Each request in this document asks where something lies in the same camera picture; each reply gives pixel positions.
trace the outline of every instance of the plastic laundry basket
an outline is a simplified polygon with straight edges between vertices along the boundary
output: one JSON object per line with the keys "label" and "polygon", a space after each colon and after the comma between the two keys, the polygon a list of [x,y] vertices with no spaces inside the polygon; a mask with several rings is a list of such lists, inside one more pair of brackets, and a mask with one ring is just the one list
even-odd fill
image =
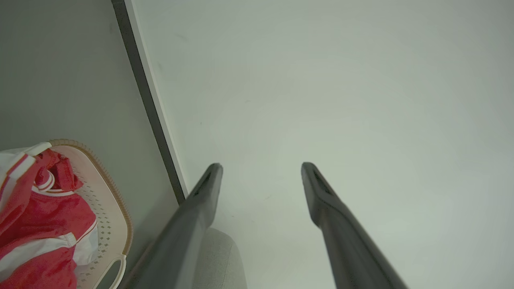
{"label": "plastic laundry basket", "polygon": [[98,256],[87,266],[78,268],[77,288],[94,289],[116,262],[118,275],[111,285],[115,289],[126,268],[126,255],[132,243],[132,222],[113,180],[85,145],[69,139],[49,142],[53,151],[69,158],[74,173],[84,183],[75,193],[81,195],[95,212],[98,221]]}

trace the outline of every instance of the basket rim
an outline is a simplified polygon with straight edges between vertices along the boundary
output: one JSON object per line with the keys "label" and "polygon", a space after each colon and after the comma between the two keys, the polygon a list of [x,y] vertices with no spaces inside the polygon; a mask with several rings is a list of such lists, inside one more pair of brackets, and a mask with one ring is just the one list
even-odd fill
{"label": "basket rim", "polygon": [[97,171],[100,173],[103,180],[109,187],[109,190],[111,190],[111,193],[113,194],[116,203],[118,203],[118,206],[120,207],[120,210],[123,214],[123,218],[125,219],[125,222],[127,224],[127,241],[125,243],[125,248],[122,252],[122,254],[127,255],[130,251],[130,247],[132,245],[132,240],[134,237],[134,227],[132,224],[132,219],[130,217],[129,210],[126,207],[125,201],[123,200],[123,197],[121,196],[120,191],[118,190],[118,187],[116,187],[116,185],[114,184],[113,179],[111,178],[109,173],[107,173],[105,167],[102,165],[102,163],[100,162],[98,157],[93,153],[93,151],[81,142],[65,138],[52,139],[48,142],[52,145],[52,147],[68,146],[81,151],[87,156],[87,158],[91,161],[91,163],[93,163]]}

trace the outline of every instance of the white stripe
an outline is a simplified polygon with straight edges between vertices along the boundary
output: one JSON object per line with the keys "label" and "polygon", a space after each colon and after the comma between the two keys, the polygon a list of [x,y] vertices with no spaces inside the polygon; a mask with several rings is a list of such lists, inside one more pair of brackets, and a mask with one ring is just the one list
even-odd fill
{"label": "white stripe", "polygon": [[13,154],[0,154],[0,187],[4,183],[5,179],[9,176],[7,172],[14,166],[25,154],[21,153],[18,155]]}
{"label": "white stripe", "polygon": [[28,148],[27,150],[25,150],[25,153],[30,156],[35,156],[35,155],[39,155],[40,153],[46,151],[46,149],[49,149],[51,147],[52,147],[52,145],[46,141],[46,142],[38,143],[35,146],[33,146],[32,148]]}
{"label": "white stripe", "polygon": [[47,191],[45,190],[48,185],[50,185],[52,182],[54,181],[53,179],[53,174],[51,172],[48,171],[48,180],[46,181],[46,183],[42,184],[42,185],[38,185],[38,189],[40,191]]}
{"label": "white stripe", "polygon": [[9,278],[14,270],[30,259],[62,247],[71,248],[76,243],[75,236],[70,232],[57,238],[33,240],[14,248],[0,260],[0,282]]}
{"label": "white stripe", "polygon": [[32,191],[34,193],[38,193],[38,194],[45,195],[45,196],[69,196],[69,195],[73,195],[75,193],[73,191],[62,192],[62,193],[48,193],[48,192],[40,191],[36,186],[32,186]]}
{"label": "white stripe", "polygon": [[21,176],[23,176],[23,174],[32,166],[32,164],[34,162],[35,162],[35,159],[33,157],[27,157],[21,164],[18,165],[17,168],[14,169],[14,171],[12,171],[12,173],[9,176],[6,176],[9,179],[7,180],[7,183],[4,187],[4,192],[2,193],[2,198],[0,198],[0,212],[3,211],[5,206],[7,205],[7,202],[9,201],[9,198],[11,197],[12,190],[16,186],[17,180]]}
{"label": "white stripe", "polygon": [[98,227],[96,220],[78,240],[73,253],[73,261],[75,261],[77,266],[87,265],[96,258],[98,253]]}

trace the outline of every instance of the red clothing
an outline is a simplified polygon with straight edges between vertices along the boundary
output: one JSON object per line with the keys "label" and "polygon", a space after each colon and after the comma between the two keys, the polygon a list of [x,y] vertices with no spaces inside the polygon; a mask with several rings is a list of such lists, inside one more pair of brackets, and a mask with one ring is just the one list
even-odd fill
{"label": "red clothing", "polygon": [[30,153],[0,153],[0,288],[76,287],[75,267],[96,256],[96,216],[69,159]]}

